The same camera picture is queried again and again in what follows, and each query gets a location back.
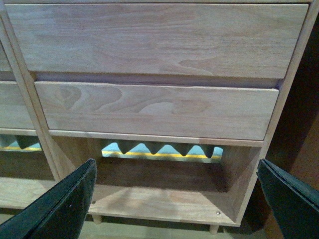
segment wooden furniture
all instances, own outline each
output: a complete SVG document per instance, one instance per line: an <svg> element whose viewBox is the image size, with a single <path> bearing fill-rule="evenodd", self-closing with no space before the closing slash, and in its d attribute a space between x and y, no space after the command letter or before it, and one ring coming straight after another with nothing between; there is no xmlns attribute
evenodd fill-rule
<svg viewBox="0 0 319 239"><path fill-rule="evenodd" d="M0 40L55 180L99 158L100 138L223 148L218 164L101 160L97 223L193 222L216 233L240 225L319 1L169 2L6 0ZM24 184L2 189L2 207L54 185L1 180ZM17 193L23 202L5 196Z"/></svg>

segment shelf compartment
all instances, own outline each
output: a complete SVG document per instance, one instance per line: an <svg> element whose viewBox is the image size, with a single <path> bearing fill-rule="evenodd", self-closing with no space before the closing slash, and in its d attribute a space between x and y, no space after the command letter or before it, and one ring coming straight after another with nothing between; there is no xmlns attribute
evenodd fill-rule
<svg viewBox="0 0 319 239"><path fill-rule="evenodd" d="M103 159L89 213L238 226L220 164Z"/></svg>
<svg viewBox="0 0 319 239"><path fill-rule="evenodd" d="M40 157L33 162L23 162L22 157L10 160L9 166L5 165L3 156L0 158L0 207L23 209L56 183L50 180L52 176L43 173L49 171L48 166L46 170L37 170L41 173L35 175L34 162L39 162ZM221 166L207 163L104 158L98 166L97 184L89 213L160 221L239 225L233 221Z"/></svg>

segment drawer front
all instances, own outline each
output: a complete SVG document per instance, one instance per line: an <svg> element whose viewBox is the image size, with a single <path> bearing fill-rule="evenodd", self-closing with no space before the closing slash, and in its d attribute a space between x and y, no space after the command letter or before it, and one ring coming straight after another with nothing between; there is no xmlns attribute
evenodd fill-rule
<svg viewBox="0 0 319 239"><path fill-rule="evenodd" d="M307 4L6 4L35 72L284 78Z"/></svg>
<svg viewBox="0 0 319 239"><path fill-rule="evenodd" d="M0 82L0 128L34 129L16 82Z"/></svg>
<svg viewBox="0 0 319 239"><path fill-rule="evenodd" d="M36 82L50 129L263 140L277 90Z"/></svg>

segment light wood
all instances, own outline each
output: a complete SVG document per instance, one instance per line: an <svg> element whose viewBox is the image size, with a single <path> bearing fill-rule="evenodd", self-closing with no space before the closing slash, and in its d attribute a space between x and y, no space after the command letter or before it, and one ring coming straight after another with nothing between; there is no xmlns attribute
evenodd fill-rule
<svg viewBox="0 0 319 239"><path fill-rule="evenodd" d="M22 209L54 184L54 181L38 178L1 177L0 207ZM207 163L103 159L98 167L97 184L89 213L160 221L239 225L229 218L233 217L233 212L220 165Z"/></svg>
<svg viewBox="0 0 319 239"><path fill-rule="evenodd" d="M102 156L102 152L96 145L92 145L96 142L94 139L81 140L78 138L67 138L61 142L59 138L53 138L49 134L46 119L34 86L33 76L26 67L6 8L1 0L0 16L0 40L12 67L12 71L17 80L17 84L50 165L52 174L55 180L61 180L89 157L94 157L99 160L99 157Z"/></svg>
<svg viewBox="0 0 319 239"><path fill-rule="evenodd" d="M154 142L171 143L194 143L194 144L213 144L213 145L232 145L232 146L263 146L263 141L258 140L239 140L223 138L194 138L178 136L159 136L145 134L127 134L127 133L100 133L87 131L69 131L69 130L49 130L52 136L70 136L87 138L106 138L106 139L124 139L124 140L144 140Z"/></svg>
<svg viewBox="0 0 319 239"><path fill-rule="evenodd" d="M226 146L223 149L221 165L227 181L229 200L235 215L233 220L240 223L246 210L246 208L242 209L242 205L248 203L257 180L256 167L261 149L235 146Z"/></svg>
<svg viewBox="0 0 319 239"><path fill-rule="evenodd" d="M5 55L3 47L0 43L0 71L11 71L11 66L9 65L8 59Z"/></svg>
<svg viewBox="0 0 319 239"><path fill-rule="evenodd" d="M0 134L36 136L35 129L0 128Z"/></svg>
<svg viewBox="0 0 319 239"><path fill-rule="evenodd" d="M299 36L298 43L296 45L296 48L294 50L291 62L289 64L287 74L285 76L284 82L280 87L280 94L278 96L278 100L276 102L276 106L274 109L274 113L272 115L271 121L268 126L268 130L266 132L264 146L261 148L261 151L259 153L259 156L257 158L262 159L266 157L270 142L272 140L272 137L274 135L275 129L277 127L281 112L283 110L283 107L285 105L289 90L291 88L293 79L295 77L295 74L297 72L301 57L303 55L303 52L305 50L307 41L309 39L310 33L312 31L314 22L316 20L316 17L319 12L319 0L313 1L313 3L309 7L309 11L306 16L306 20L304 22L302 31ZM242 202L238 201L237 206L239 206L239 213L237 216L237 222L239 222L246 210L247 204L249 202L250 196L252 194L252 191L254 189L254 185L257 180L256 172L257 172L257 166L258 166L258 160L256 160L255 164L251 164L251 178L248 182L248 187L246 190L246 193L244 195L244 198Z"/></svg>
<svg viewBox="0 0 319 239"><path fill-rule="evenodd" d="M6 7L30 71L275 79L285 76L308 9L307 4Z"/></svg>
<svg viewBox="0 0 319 239"><path fill-rule="evenodd" d="M209 225L209 232L212 235L216 235L219 229L219 225Z"/></svg>
<svg viewBox="0 0 319 239"><path fill-rule="evenodd" d="M300 32L298 43L296 44L296 48L294 50L291 62L289 64L287 73L285 75L285 80L283 84L281 85L280 93L278 95L278 100L275 105L274 114L271 118L268 130L265 136L265 146L262 149L261 158L265 157L268 151L268 148L273 138L274 132L276 130L281 112L283 111L288 93L290 91L291 85L295 78L299 63L301 61L309 36L311 34L314 23L318 16L318 12L319 12L319 0L316 0L309 7L309 11L307 13L307 17L305 19L302 31Z"/></svg>
<svg viewBox="0 0 319 239"><path fill-rule="evenodd" d="M278 95L274 89L35 84L50 129L249 140L263 140Z"/></svg>
<svg viewBox="0 0 319 239"><path fill-rule="evenodd" d="M0 127L34 129L16 82L0 81Z"/></svg>
<svg viewBox="0 0 319 239"><path fill-rule="evenodd" d="M4 0L4 3L308 3L311 0Z"/></svg>
<svg viewBox="0 0 319 239"><path fill-rule="evenodd" d="M93 221L95 224L101 224L102 223L102 216L101 215L92 215Z"/></svg>
<svg viewBox="0 0 319 239"><path fill-rule="evenodd" d="M0 151L0 177L54 180L43 152Z"/></svg>

